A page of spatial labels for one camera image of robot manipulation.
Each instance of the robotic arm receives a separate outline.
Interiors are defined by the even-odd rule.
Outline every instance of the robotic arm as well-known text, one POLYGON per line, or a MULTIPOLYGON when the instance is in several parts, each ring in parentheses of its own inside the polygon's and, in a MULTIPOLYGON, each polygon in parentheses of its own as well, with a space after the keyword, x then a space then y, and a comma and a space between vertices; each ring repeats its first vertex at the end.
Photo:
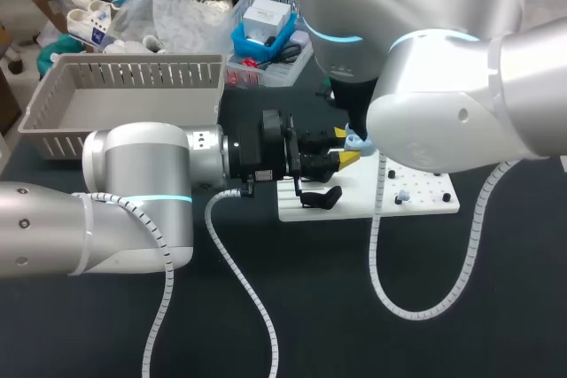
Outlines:
MULTIPOLYGON (((193 253, 192 191, 222 190, 231 177, 251 197, 257 182, 291 178, 305 206, 330 209, 340 187, 309 193, 301 181, 326 182, 360 157, 329 152, 345 136, 335 128, 298 132, 292 117, 278 111, 265 111, 260 122, 244 123, 229 136, 220 126, 132 123, 91 133, 82 167, 89 192, 124 197, 152 220, 167 236, 177 268, 193 253)), ((0 184, 0 207, 0 277, 163 271, 153 235, 120 205, 11 182, 0 184)))
POLYGON ((524 0, 299 1, 351 128, 394 161, 451 173, 567 152, 567 20, 514 34, 524 0))

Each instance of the white pegboard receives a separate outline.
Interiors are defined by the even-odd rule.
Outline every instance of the white pegboard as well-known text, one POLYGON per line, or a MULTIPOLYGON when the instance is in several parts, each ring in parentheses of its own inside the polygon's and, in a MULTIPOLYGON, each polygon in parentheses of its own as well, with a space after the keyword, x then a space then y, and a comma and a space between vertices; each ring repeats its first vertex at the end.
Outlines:
MULTIPOLYGON (((416 216, 424 214, 448 214, 459 211, 459 200, 454 193, 448 174, 435 176, 401 166, 388 159, 386 174, 396 172, 394 179, 386 178, 382 213, 387 216, 416 216), (406 190, 409 201, 397 205, 394 199, 400 189, 406 190), (451 194, 451 200, 443 201, 443 194, 451 194)), ((303 182, 303 190, 325 193, 333 186, 343 189, 343 196, 332 210, 303 208, 295 196, 293 180, 277 183, 277 210, 281 221, 362 219, 372 216, 376 196, 378 152, 335 173, 327 183, 303 182)))

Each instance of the coiled cable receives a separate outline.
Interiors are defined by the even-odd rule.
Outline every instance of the coiled cable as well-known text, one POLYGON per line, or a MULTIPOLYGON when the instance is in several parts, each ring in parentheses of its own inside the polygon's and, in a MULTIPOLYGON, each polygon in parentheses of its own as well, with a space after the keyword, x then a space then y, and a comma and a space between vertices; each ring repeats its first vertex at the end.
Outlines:
POLYGON ((224 190, 223 192, 220 192, 216 194, 214 197, 212 197, 205 208, 205 224, 206 224, 206 228, 209 231, 209 235, 211 236, 211 238, 213 238, 213 242, 216 245, 216 248, 219 249, 221 255, 224 257, 224 259, 227 261, 230 268, 232 269, 232 272, 234 272, 234 274, 237 276, 242 286, 245 287, 246 292, 248 293, 248 295, 250 296, 250 298, 258 308, 258 311, 260 312, 260 315, 264 320, 264 323, 266 324, 266 328, 268 329, 269 341, 272 346, 272 365, 269 370, 268 378, 276 378, 277 367, 279 365, 279 349, 277 346, 277 335, 276 335, 276 330, 274 329, 274 324, 272 323, 272 320, 269 318, 268 312, 266 311, 264 304, 260 301, 260 299, 256 295, 256 292, 252 289, 250 283, 248 283, 245 276, 242 274, 242 272, 240 272, 240 269, 238 268, 237 264, 234 262, 232 257, 229 255, 229 252, 226 250, 226 248, 224 248, 224 245, 222 245, 219 236, 214 231, 213 221, 211 220, 211 211, 213 210, 213 206, 221 199, 233 198, 233 197, 240 197, 239 189, 224 190))
POLYGON ((174 291, 174 263, 171 257, 171 253, 166 244, 166 240, 159 231, 158 227, 151 221, 140 208, 138 208, 133 202, 128 201, 127 197, 119 197, 117 195, 106 194, 104 192, 96 192, 94 194, 87 194, 91 199, 99 201, 101 203, 114 203, 125 209, 126 211, 132 213, 136 218, 138 218, 144 226, 150 231, 151 235, 158 243, 161 254, 164 258, 165 270, 166 270, 166 284, 163 290, 163 296, 161 298, 161 303, 159 304, 158 313, 156 314, 153 324, 151 325, 150 334, 146 340, 144 347, 144 358, 142 360, 142 378, 150 378, 150 365, 151 365, 151 353, 153 351, 153 345, 158 336, 159 327, 161 322, 166 316, 167 308, 169 307, 169 301, 171 300, 171 294, 174 291))
POLYGON ((439 316, 445 310, 447 310, 459 296, 462 294, 467 282, 469 281, 470 274, 475 265, 478 254, 478 246, 480 244, 480 236, 482 231, 482 224, 485 218, 486 205, 488 204, 488 198, 492 194, 496 183, 500 178, 518 161, 506 161, 499 164, 494 171, 490 174, 488 179, 486 179, 485 184, 478 194, 477 204, 475 205, 475 211, 472 219, 472 226, 470 229, 469 237, 469 247, 467 249, 467 255, 465 256, 464 262, 462 264, 461 272, 459 277, 455 282, 453 288, 449 293, 443 298, 438 304, 434 305, 432 308, 423 310, 421 312, 411 312, 398 307, 384 292, 380 278, 378 276, 377 267, 377 246, 378 246, 378 232, 380 230, 380 219, 382 217, 382 201, 384 198, 384 186, 385 186, 385 170, 386 170, 386 156, 382 153, 379 158, 378 165, 378 178, 377 178, 377 190, 376 190, 376 202, 374 206, 374 214, 372 216, 372 227, 370 230, 370 246, 369 246, 369 270, 370 279, 372 280, 372 286, 378 295, 378 298, 384 305, 386 309, 406 320, 428 320, 439 316))

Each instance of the dark gray table surface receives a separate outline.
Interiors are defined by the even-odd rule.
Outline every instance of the dark gray table surface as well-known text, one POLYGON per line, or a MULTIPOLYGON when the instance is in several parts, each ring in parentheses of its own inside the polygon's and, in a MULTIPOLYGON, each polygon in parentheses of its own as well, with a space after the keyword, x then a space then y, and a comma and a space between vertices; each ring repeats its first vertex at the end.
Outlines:
MULTIPOLYGON (((294 88, 227 89, 220 122, 231 132, 262 109, 279 108, 304 129, 344 125, 342 112, 313 95, 320 77, 310 64, 294 88)), ((395 302, 423 309, 451 288, 490 169, 452 176, 457 214, 384 219, 378 261, 395 302)), ((85 190, 78 162, 43 161, 25 140, 2 180, 85 190)), ((152 376, 267 378, 267 332, 206 232, 206 200, 195 199, 195 254, 176 272, 152 376)), ((275 324, 281 378, 563 378, 566 207, 558 160, 510 171, 489 203, 469 286, 449 312, 426 322, 400 320, 379 304, 367 266, 369 220, 282 223, 273 184, 254 199, 218 204, 213 219, 275 324)), ((1 281, 0 376, 140 376, 163 280, 149 274, 1 281)))

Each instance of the blue plastic container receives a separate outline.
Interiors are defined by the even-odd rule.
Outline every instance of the blue plastic container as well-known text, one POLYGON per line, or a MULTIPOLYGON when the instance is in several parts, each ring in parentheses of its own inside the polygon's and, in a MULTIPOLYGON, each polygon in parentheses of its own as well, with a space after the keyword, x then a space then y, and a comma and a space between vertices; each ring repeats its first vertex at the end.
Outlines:
POLYGON ((276 41, 270 47, 246 40, 245 24, 241 22, 231 35, 234 51, 241 57, 254 58, 258 62, 271 61, 282 50, 287 41, 290 40, 291 35, 295 31, 295 20, 297 17, 297 13, 291 14, 290 20, 287 21, 287 24, 285 24, 277 36, 276 41))

